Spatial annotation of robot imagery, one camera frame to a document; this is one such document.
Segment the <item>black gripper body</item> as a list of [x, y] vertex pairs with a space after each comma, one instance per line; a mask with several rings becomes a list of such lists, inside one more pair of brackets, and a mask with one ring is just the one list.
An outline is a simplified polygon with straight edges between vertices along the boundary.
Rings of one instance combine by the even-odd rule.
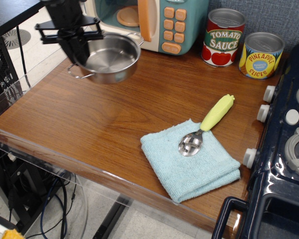
[[99, 26], [100, 20], [86, 16], [81, 8], [81, 0], [42, 0], [51, 20], [38, 23], [35, 29], [41, 34], [45, 44], [61, 40], [101, 40], [104, 38]]

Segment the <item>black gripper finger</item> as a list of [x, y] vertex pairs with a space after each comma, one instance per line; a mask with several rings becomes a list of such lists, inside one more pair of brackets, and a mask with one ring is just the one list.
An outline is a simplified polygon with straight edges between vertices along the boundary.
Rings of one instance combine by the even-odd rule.
[[69, 58], [69, 60], [72, 63], [76, 63], [75, 59], [74, 59], [74, 52], [71, 48], [71, 45], [68, 42], [60, 42], [59, 45], [61, 46], [62, 50], [64, 51], [64, 53], [67, 55], [67, 57]]
[[70, 45], [72, 48], [73, 62], [85, 65], [90, 56], [88, 42], [85, 40], [72, 39], [70, 40]]

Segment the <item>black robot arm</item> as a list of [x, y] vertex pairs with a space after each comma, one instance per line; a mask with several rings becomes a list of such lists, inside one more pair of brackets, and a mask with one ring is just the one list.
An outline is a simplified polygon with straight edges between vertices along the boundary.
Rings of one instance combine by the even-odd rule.
[[43, 44], [59, 44], [75, 64], [86, 64], [88, 42], [104, 38], [97, 17], [83, 14], [80, 0], [43, 0], [51, 21], [37, 24]]

